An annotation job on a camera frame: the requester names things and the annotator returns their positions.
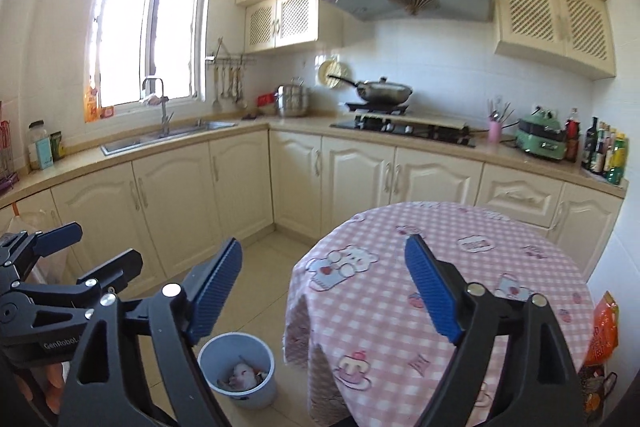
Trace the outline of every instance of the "stainless steel sink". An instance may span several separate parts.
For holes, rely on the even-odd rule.
[[[187,127],[178,127],[176,129],[171,129],[167,134],[162,134],[159,131],[155,131],[147,134],[141,134],[139,136],[132,136],[130,138],[123,138],[121,140],[116,140],[105,145],[100,145],[100,149],[102,149],[102,153],[105,156],[110,156],[119,152],[136,149],[144,145],[151,145],[154,143],[171,140],[180,136],[187,136],[204,131],[215,131],[216,129],[226,129],[228,127],[234,127],[236,125],[238,124],[229,122],[204,122]]]

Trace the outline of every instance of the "faucet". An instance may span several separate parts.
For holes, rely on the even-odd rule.
[[[160,78],[159,76],[146,76],[145,80],[142,81],[142,89],[145,89],[146,81],[148,80],[160,80],[160,86],[162,87],[162,96],[160,97],[160,103],[162,105],[162,137],[164,137],[169,134],[169,120],[171,120],[174,114],[171,113],[167,118],[166,103],[168,102],[169,98],[164,95],[164,82],[162,81],[162,78]]]

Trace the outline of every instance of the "fan-shaped filter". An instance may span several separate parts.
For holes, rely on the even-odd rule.
[[[417,16],[418,13],[425,10],[435,10],[440,6],[438,0],[390,0],[396,4],[399,4],[404,10],[412,16]]]

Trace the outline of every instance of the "tablecloth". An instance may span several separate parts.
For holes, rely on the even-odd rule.
[[[308,368],[308,410],[320,426],[351,414],[360,427],[413,427],[449,363],[454,346],[435,331],[404,263],[412,233],[494,295],[545,295],[575,366],[582,365],[593,304],[577,266],[558,247],[483,208],[392,204],[351,217],[292,272],[284,355]],[[488,414],[506,345],[496,338],[469,426]]]

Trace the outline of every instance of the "orange plastic bag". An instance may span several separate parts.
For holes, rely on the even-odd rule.
[[[618,316],[615,299],[606,292],[593,312],[593,336],[584,365],[604,363],[618,347]]]

